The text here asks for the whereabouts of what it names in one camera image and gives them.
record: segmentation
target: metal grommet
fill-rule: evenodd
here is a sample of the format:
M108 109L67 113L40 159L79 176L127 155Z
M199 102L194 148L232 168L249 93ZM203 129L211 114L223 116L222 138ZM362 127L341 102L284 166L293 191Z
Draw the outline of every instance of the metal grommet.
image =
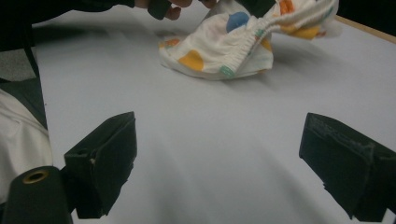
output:
M23 184L34 184L45 179L50 173L47 170L37 170L28 174L23 180Z

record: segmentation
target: dark background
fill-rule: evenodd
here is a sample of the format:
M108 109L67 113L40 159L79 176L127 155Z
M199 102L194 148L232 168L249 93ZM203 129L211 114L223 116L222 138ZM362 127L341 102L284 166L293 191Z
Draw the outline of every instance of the dark background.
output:
M337 15L396 35L396 0L340 0Z

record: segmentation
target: finger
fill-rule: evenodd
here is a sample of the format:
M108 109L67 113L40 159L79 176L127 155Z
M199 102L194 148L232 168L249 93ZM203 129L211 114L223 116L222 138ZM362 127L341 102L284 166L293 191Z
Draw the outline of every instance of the finger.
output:
M181 7L169 7L165 17L171 21L175 21L180 17Z
M212 8L212 7L214 7L216 5L217 0L202 0L201 2L207 8Z
M169 2L179 6L179 7L189 7L192 0L169 0Z

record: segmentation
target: cloth diaper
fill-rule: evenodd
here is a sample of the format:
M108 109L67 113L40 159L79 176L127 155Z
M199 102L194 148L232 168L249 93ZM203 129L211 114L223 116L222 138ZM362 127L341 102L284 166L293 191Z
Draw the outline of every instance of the cloth diaper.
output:
M271 33L313 39L339 35L338 0L276 0L256 18L235 0L220 0L190 35L159 44L162 65L192 77L221 80L272 68Z

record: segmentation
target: orange dot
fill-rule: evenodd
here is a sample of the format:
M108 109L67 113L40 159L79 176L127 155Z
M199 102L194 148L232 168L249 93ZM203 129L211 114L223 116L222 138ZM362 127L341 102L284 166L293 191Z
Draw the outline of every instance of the orange dot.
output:
M186 56L181 57L178 61L195 71L202 71L204 68L204 60L195 49L190 50Z

